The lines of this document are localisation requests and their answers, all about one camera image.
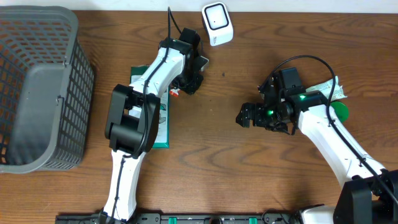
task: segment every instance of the white device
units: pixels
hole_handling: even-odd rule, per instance
[[[209,4],[201,10],[202,22],[209,38],[210,45],[227,43],[234,36],[234,29],[226,6],[222,2]]]

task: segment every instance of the wooden table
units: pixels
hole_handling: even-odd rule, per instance
[[[111,92],[131,66],[152,63],[167,36],[165,12],[77,11],[80,42],[97,68],[84,160],[67,172],[0,175],[0,223],[53,223],[60,213],[93,213],[108,198],[111,150],[104,137]],[[141,208],[164,213],[256,213],[335,205],[340,186],[312,142],[235,123],[242,103],[281,61],[325,59],[348,95],[346,128],[388,169],[398,169],[398,17],[379,14],[231,13],[234,39],[210,47],[199,12],[175,12],[205,41],[210,67],[196,94],[171,99],[170,149],[152,150],[137,190]],[[178,37],[175,29],[172,35]],[[305,86],[330,79],[309,59]]]

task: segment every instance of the black cable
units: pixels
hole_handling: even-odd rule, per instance
[[[169,48],[170,48],[170,33],[171,33],[171,28],[170,28],[170,17],[171,17],[171,10],[170,7],[167,8],[167,12],[168,12],[168,16],[167,16],[167,22],[169,24],[168,27],[168,34],[167,34],[167,46],[166,46],[166,53],[164,54],[163,59],[160,61],[160,63],[155,67],[155,69],[150,73],[150,75],[148,76],[147,80],[145,80],[144,82],[144,89],[142,91],[142,97],[143,97],[143,102],[142,105],[144,107],[144,114],[145,114],[145,126],[144,126],[144,134],[141,137],[141,143],[138,147],[137,152],[140,152],[142,147],[144,146],[144,143],[146,142],[147,138],[148,138],[148,105],[147,105],[147,86],[148,83],[150,81],[150,79],[152,78],[152,76],[154,76],[155,72],[158,71],[158,69],[160,68],[160,66],[162,66],[162,64],[166,61],[167,59],[167,55],[169,54]],[[132,158],[134,155],[130,155],[130,156],[123,156],[125,158]]]
[[[265,210],[265,212],[261,215],[261,221],[263,222],[263,224],[268,224],[265,221],[265,215],[268,213],[269,210],[273,210],[273,208],[269,208],[269,209]]]
[[[289,217],[289,222],[287,222],[285,220],[285,217],[281,213],[279,215],[282,217],[282,220],[284,221],[285,224],[290,224],[290,217]]]
[[[281,88],[279,91],[278,91],[278,103],[281,103],[282,102],[282,92],[285,90],[285,88]]]
[[[123,164],[125,163],[124,158],[122,157],[122,160],[120,161],[120,169],[119,169],[119,175],[118,175],[118,182],[116,184],[116,194],[114,196],[114,203],[113,203],[113,209],[112,209],[112,216],[109,221],[109,223],[114,223],[114,211],[116,210],[116,204],[118,203],[119,200],[119,186],[120,186],[120,179],[122,176],[122,170],[123,170]]]
[[[178,27],[177,23],[176,23],[175,20],[174,20],[174,16],[173,16],[173,14],[172,14],[172,11],[170,10],[170,7],[169,7],[167,10],[168,10],[168,12],[169,12],[170,17],[171,17],[172,20],[173,20],[173,23],[174,23],[174,25],[175,25],[175,28],[177,28],[178,32],[181,34],[181,30],[180,30],[180,28]]]
[[[351,150],[351,152],[358,158],[360,164],[363,164],[367,170],[372,173],[372,175],[374,176],[374,178],[380,183],[381,187],[386,191],[386,193],[388,194],[388,196],[390,196],[391,200],[398,205],[398,200],[396,198],[396,196],[394,195],[394,193],[391,192],[390,188],[382,181],[382,179],[379,177],[379,175],[376,173],[376,171],[373,170],[373,168],[366,162],[365,158],[362,158],[361,155],[359,154],[359,152],[356,151],[356,149],[347,141],[347,139],[343,136],[343,134],[339,131],[339,129],[336,127],[336,125],[334,124],[333,119],[330,116],[330,103],[331,103],[331,97],[333,96],[333,92],[335,91],[335,85],[336,85],[336,75],[333,71],[333,69],[330,67],[329,64],[327,64],[324,60],[322,60],[319,57],[316,56],[312,56],[312,55],[298,55],[295,57],[291,57],[287,60],[285,60],[284,62],[280,63],[278,66],[276,66],[275,69],[273,69],[273,71],[268,75],[268,77],[266,78],[266,82],[268,82],[268,80],[270,79],[270,77],[272,76],[272,74],[274,74],[278,68],[280,68],[282,65],[284,65],[285,63],[291,61],[291,60],[295,60],[298,58],[312,58],[315,60],[318,60],[319,62],[321,62],[322,64],[324,64],[330,71],[331,73],[331,77],[333,79],[333,83],[331,86],[331,90],[330,90],[330,94],[329,94],[329,98],[328,98],[328,103],[326,104],[326,115],[328,117],[328,121],[330,123],[330,125],[333,127],[333,129],[336,131],[337,135],[339,135],[339,137],[341,138],[341,140],[343,140],[343,142],[347,145],[347,147]]]
[[[118,208],[116,207],[116,215],[118,216],[118,219],[120,220],[120,216],[119,216],[119,212],[118,212]]]

